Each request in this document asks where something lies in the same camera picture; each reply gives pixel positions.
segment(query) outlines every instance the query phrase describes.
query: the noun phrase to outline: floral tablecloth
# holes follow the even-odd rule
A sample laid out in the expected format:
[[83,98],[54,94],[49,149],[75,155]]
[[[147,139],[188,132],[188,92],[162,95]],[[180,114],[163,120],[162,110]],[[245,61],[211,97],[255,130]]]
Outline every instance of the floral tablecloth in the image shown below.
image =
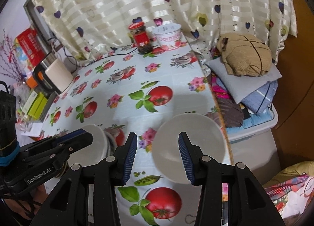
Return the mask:
[[[201,189],[163,177],[154,166],[152,142],[161,124],[175,115],[196,112],[219,123],[219,114],[185,38],[174,51],[163,51],[156,42],[153,45],[147,55],[128,46],[81,68],[71,89],[52,104],[41,137],[96,124],[122,145],[135,132],[139,145],[131,178],[116,191],[121,224],[193,224]],[[231,164],[232,155],[226,152],[222,162]]]

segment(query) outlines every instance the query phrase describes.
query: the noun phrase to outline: white plastic lid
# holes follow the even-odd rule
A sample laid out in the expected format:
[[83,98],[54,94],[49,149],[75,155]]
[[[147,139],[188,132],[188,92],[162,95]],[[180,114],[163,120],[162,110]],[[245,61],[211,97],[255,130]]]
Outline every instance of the white plastic lid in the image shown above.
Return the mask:
[[166,25],[161,25],[159,27],[156,27],[153,30],[153,34],[166,34],[166,33],[171,33],[171,32],[175,32],[178,31],[181,28],[180,24],[166,24]]

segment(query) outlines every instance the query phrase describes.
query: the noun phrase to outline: human hand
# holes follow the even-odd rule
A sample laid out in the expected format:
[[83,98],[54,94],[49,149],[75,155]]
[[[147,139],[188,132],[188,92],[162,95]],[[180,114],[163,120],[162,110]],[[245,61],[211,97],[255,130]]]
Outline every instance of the human hand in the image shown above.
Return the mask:
[[[38,203],[44,203],[46,198],[48,197],[48,194],[46,193],[46,189],[44,185],[40,185],[37,187],[35,195],[33,197],[33,201],[38,202]],[[5,199],[4,202],[7,204],[7,206],[15,213],[19,214],[22,216],[24,219],[31,220],[26,214],[25,210],[15,201],[15,200],[10,200],[10,199]],[[20,201],[21,204],[30,212],[31,208],[29,204],[26,201]],[[35,211],[34,214],[37,214],[40,206],[35,205]]]

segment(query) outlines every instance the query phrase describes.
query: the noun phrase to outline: black kettle handle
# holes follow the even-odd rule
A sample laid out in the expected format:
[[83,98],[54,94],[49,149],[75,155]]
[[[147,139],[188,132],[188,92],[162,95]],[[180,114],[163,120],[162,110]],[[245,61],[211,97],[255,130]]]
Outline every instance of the black kettle handle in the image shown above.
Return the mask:
[[[38,76],[39,72],[42,73],[44,79],[49,83],[51,88],[49,88]],[[45,73],[45,69],[41,64],[38,64],[35,66],[34,71],[33,71],[33,78],[34,80],[38,83],[38,85],[47,93],[53,93],[56,91],[56,86],[53,84],[53,82],[49,79],[49,77]]]

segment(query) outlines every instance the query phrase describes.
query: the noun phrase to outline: jar with red lid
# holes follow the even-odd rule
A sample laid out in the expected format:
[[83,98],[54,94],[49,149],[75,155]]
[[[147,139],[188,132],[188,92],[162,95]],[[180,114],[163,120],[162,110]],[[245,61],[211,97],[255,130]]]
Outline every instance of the jar with red lid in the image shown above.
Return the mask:
[[146,33],[146,27],[144,22],[137,22],[129,26],[130,33],[133,36],[135,43],[139,49],[139,54],[147,54],[153,51],[153,47],[150,44],[150,39]]

